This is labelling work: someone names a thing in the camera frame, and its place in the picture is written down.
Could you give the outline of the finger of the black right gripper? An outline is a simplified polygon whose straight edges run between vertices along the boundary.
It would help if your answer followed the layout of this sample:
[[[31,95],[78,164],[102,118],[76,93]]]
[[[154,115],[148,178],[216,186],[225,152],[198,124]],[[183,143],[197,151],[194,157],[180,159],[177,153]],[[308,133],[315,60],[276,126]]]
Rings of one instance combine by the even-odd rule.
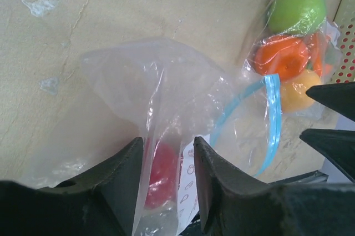
[[[355,83],[334,83],[313,86],[306,91],[308,97],[344,117],[355,118]]]
[[[354,131],[306,129],[300,134],[300,139],[354,181]]]

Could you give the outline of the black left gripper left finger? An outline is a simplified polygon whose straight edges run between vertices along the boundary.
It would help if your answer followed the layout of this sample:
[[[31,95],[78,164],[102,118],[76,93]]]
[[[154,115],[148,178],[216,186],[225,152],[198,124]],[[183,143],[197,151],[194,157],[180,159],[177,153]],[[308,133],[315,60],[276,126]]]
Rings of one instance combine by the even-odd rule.
[[[54,188],[1,181],[1,235],[131,235],[143,139]]]

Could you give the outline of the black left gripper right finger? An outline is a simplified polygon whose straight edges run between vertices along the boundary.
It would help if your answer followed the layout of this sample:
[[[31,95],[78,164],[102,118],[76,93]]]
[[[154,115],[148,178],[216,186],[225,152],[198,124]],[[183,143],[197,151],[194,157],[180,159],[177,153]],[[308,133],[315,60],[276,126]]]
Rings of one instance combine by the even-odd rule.
[[[201,230],[206,235],[353,235],[351,183],[267,184],[194,140]]]

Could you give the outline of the clear bag blue zipper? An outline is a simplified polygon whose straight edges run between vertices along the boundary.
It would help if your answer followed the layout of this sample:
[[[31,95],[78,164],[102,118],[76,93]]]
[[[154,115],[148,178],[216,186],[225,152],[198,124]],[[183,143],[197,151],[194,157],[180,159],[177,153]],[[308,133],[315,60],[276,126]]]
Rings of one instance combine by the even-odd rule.
[[[273,160],[281,134],[280,80],[228,74],[197,50],[168,38],[126,42],[82,56],[88,87],[35,149],[22,182],[55,187],[143,139],[131,235],[178,235],[199,210],[193,141],[202,136],[251,175]],[[145,209],[158,142],[178,154],[176,197]]]

